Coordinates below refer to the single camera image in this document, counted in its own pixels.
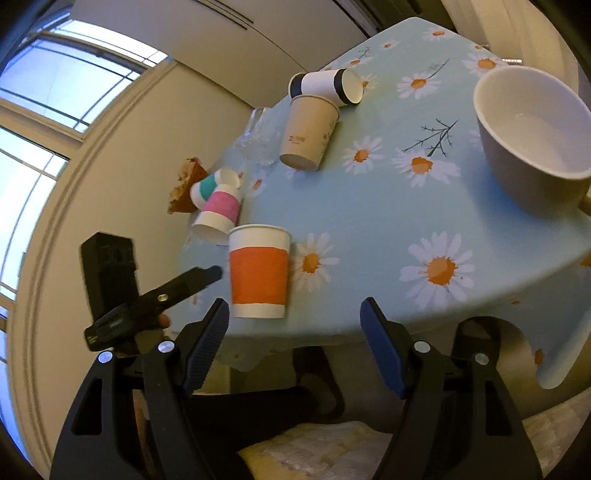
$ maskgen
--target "orange paper cup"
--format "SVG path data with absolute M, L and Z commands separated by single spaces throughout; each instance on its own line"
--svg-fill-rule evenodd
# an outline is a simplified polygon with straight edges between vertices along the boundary
M 278 226 L 242 225 L 230 231 L 232 315 L 283 318 L 291 235 Z

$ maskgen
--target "beige paper cup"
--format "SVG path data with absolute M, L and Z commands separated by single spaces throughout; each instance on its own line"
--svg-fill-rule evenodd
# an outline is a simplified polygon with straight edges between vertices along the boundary
M 337 120 L 339 109 L 330 100 L 300 95 L 291 101 L 279 158 L 296 170 L 318 170 Z

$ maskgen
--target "table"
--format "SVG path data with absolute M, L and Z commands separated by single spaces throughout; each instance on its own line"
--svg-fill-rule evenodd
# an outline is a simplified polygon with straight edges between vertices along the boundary
M 521 329 L 559 384 L 591 331 L 591 219 L 539 219 L 492 178 L 472 93 L 493 68 L 481 46 L 411 18 L 345 53 L 365 94 L 341 109 L 321 168 L 263 166 L 228 148 L 214 168 L 243 178 L 239 224 L 268 223 L 293 238 L 284 319 L 234 319 L 219 359 L 246 370 L 270 353 L 363 339 L 359 306 L 376 298 L 412 333 L 492 315 Z M 272 109 L 281 129 L 289 98 Z M 219 264 L 228 248 L 187 238 L 180 268 Z M 230 299 L 228 276 L 171 312 L 174 330 Z

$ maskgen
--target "daisy flower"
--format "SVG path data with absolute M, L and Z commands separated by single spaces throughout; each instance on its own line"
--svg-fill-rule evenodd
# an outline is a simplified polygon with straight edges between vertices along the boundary
M 317 290 L 322 286 L 323 281 L 330 282 L 328 265 L 338 265 L 340 259 L 326 257 L 333 245 L 329 245 L 330 235 L 323 233 L 315 239 L 313 233 L 308 234 L 308 241 L 305 245 L 296 244 L 297 255 L 292 257 L 291 270 L 293 281 L 297 290 L 306 288 L 308 292 Z
M 382 44 L 380 45 L 380 48 L 381 48 L 382 50 L 389 50 L 389 49 L 391 49 L 391 48 L 394 48 L 394 47 L 395 47 L 396 45 L 398 45 L 399 43 L 400 43 L 400 42 L 399 42 L 398 40 L 391 39 L 391 40 L 388 40 L 388 41 L 386 41 L 386 42 L 382 43 Z
M 495 57 L 492 53 L 481 51 L 480 53 L 469 53 L 470 60 L 462 60 L 464 66 L 470 70 L 470 73 L 482 77 L 486 72 L 489 72 L 497 65 L 504 65 L 501 59 Z
M 452 37 L 452 32 L 443 27 L 433 27 L 423 34 L 423 40 L 441 41 Z
M 434 310 L 443 311 L 449 306 L 450 299 L 466 301 L 464 288 L 472 288 L 474 282 L 466 274 L 474 272 L 474 265 L 466 261 L 472 257 L 472 251 L 459 254 L 462 237 L 457 233 L 447 244 L 445 232 L 437 235 L 433 232 L 431 242 L 421 238 L 421 244 L 408 247 L 408 253 L 420 262 L 420 266 L 404 267 L 400 271 L 400 280 L 417 281 L 407 293 L 414 299 L 420 310 L 425 310 L 433 300 Z
M 353 68 L 356 67 L 357 65 L 365 65 L 367 62 L 373 60 L 373 57 L 361 57 L 358 59 L 353 59 L 351 61 L 348 61 L 347 63 L 345 63 L 345 65 L 343 66 L 344 69 L 348 69 L 348 68 Z
M 367 173 L 374 169 L 374 161 L 380 160 L 384 156 L 378 155 L 376 152 L 382 148 L 380 143 L 382 139 L 376 137 L 373 140 L 371 137 L 365 137 L 361 142 L 355 140 L 353 142 L 353 148 L 345 148 L 345 154 L 343 155 L 343 166 L 345 172 L 349 173 L 353 171 L 353 175 L 358 173 Z
M 469 134 L 470 138 L 468 139 L 468 142 L 470 142 L 470 145 L 474 148 L 477 148 L 478 150 L 482 150 L 482 139 L 480 138 L 480 131 L 470 130 Z
M 378 78 L 371 73 L 361 76 L 361 85 L 364 90 L 373 90 L 378 86 Z
M 392 159 L 392 163 L 396 165 L 400 173 L 408 173 L 407 177 L 412 179 L 411 187 L 415 185 L 422 187 L 425 185 L 427 177 L 449 185 L 448 177 L 460 176 L 460 167 L 455 163 L 428 157 L 422 148 L 407 152 L 398 150 L 398 156 Z
M 433 80 L 433 75 L 429 75 L 428 72 L 421 72 L 415 73 L 412 78 L 402 77 L 402 82 L 397 85 L 397 90 L 400 98 L 407 98 L 414 93 L 415 99 L 419 100 L 422 96 L 435 92 L 439 85 L 441 85 L 441 82 Z

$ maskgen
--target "cabinet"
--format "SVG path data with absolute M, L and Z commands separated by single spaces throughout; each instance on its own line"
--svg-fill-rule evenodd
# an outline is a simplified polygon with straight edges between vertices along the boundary
M 304 70 L 319 70 L 366 40 L 333 0 L 209 0 L 249 23 Z
M 252 106 L 276 103 L 302 71 L 257 30 L 205 1 L 77 0 L 72 18 L 157 48 Z

